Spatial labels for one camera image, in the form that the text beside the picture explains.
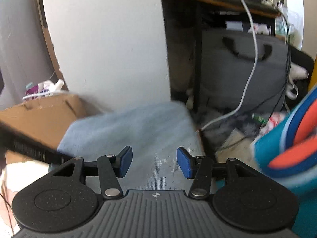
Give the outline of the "cream cartoon bear bedsheet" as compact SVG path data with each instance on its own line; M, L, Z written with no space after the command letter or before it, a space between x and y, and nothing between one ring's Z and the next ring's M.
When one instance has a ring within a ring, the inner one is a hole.
M40 161L8 164L1 174L1 237L19 232L11 209L15 195L48 173L49 165Z

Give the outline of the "dark wooden desk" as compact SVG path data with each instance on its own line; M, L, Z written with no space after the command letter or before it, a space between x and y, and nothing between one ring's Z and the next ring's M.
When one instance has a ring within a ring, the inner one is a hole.
M230 20L251 25L259 16L252 12L252 3L246 0L234 0L238 15L209 0L162 0L162 4L171 97L187 102L187 92L191 90L193 110L197 111L206 106L200 101L202 32L230 30L227 28Z

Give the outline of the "grey mattress panel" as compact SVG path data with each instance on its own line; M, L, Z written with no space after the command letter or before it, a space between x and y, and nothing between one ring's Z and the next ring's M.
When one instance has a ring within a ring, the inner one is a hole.
M1 0L1 109L21 103L29 83L57 81L37 0Z

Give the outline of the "light blue denim shorts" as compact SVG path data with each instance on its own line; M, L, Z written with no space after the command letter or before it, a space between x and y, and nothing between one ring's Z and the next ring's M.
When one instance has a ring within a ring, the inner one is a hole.
M106 154L119 154L131 146L133 160L119 180L124 191L185 190L186 179L176 160L178 147L203 155L201 141L187 108L180 102L147 105L99 114L74 121L57 150L86 162Z

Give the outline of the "teal orange storage bag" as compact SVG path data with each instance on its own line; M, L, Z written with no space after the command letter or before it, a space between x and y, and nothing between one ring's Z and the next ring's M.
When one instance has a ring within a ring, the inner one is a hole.
M299 199L293 232L316 237L316 88L253 145L260 171Z

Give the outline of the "pink white bottle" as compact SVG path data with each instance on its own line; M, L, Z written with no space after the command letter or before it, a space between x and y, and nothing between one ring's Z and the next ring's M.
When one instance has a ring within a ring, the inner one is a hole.
M64 80L59 79L56 83L53 83L51 80L46 80L40 82L37 85L33 85L26 88L25 96L23 97L24 101L30 99L36 99L38 97L47 97L56 95L62 92L64 86Z

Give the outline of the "brown cardboard sheet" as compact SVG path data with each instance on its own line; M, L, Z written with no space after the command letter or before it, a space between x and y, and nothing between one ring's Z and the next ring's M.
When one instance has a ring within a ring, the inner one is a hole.
M1 72L1 93L4 80ZM77 94L63 91L56 95L40 97L1 109L1 121L22 134L55 149L70 125L79 119L92 116L85 100ZM1 168L30 157L1 147Z

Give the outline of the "grey suitcase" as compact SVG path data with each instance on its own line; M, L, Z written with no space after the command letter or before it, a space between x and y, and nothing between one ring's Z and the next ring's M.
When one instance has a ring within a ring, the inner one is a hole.
M274 36L202 32L200 101L219 110L269 113L285 98L287 45Z

